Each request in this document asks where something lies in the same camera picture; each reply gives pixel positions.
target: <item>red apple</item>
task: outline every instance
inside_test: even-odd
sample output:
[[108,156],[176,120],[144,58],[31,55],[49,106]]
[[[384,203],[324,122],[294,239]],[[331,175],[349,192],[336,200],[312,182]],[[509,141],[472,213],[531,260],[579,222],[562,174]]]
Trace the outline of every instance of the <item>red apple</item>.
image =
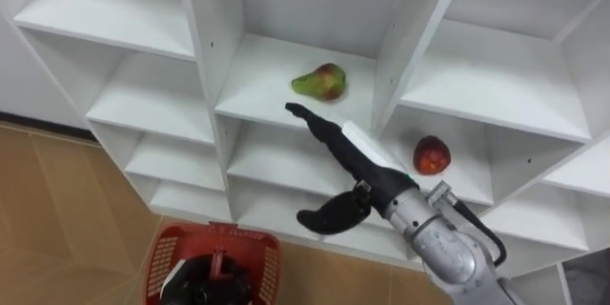
[[436,175],[451,163],[449,148],[436,136],[422,138],[413,154],[413,165],[422,175]]

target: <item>black cable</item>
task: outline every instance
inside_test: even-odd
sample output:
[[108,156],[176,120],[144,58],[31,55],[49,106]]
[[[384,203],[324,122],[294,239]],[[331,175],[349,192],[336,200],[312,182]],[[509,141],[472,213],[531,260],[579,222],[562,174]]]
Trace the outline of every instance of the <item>black cable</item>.
[[492,242],[496,244],[496,246],[498,246],[499,256],[494,261],[494,266],[499,267],[502,263],[504,263],[507,257],[506,247],[504,246],[504,243],[502,243],[502,241],[496,236],[496,234],[494,234],[493,231],[489,230],[489,228],[487,228],[485,224],[483,224],[480,219],[478,219],[477,215],[470,211],[468,206],[466,206],[463,201],[458,200],[457,203],[453,206],[453,208],[464,218],[466,218],[466,220],[468,220],[475,227],[477,227],[477,229],[479,229],[482,233],[488,236],[489,239],[491,239]]

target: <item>floor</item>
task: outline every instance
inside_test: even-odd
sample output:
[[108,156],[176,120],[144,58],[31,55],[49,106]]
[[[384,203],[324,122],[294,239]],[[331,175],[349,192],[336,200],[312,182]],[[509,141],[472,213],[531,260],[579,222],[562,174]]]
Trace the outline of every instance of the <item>floor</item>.
[[[137,305],[155,234],[149,212],[106,153],[0,123],[0,303]],[[450,304],[424,274],[282,245],[277,304]]]

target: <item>pear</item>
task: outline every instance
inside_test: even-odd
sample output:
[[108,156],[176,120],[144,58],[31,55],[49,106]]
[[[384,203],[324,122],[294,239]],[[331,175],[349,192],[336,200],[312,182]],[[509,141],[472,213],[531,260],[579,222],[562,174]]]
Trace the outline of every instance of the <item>pear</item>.
[[315,71],[294,79],[291,85],[298,94],[330,101],[345,92],[347,83],[345,71],[334,63],[327,63],[319,66]]

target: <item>plastic basket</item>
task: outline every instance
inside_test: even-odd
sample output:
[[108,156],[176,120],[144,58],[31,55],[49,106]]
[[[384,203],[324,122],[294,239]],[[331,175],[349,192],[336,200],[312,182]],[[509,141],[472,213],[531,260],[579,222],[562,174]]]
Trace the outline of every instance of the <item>plastic basket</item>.
[[163,281],[175,264],[223,250],[248,270],[254,305],[273,305],[280,280],[279,241],[270,234],[235,224],[177,224],[165,227],[154,242],[144,282],[144,304],[158,305]]

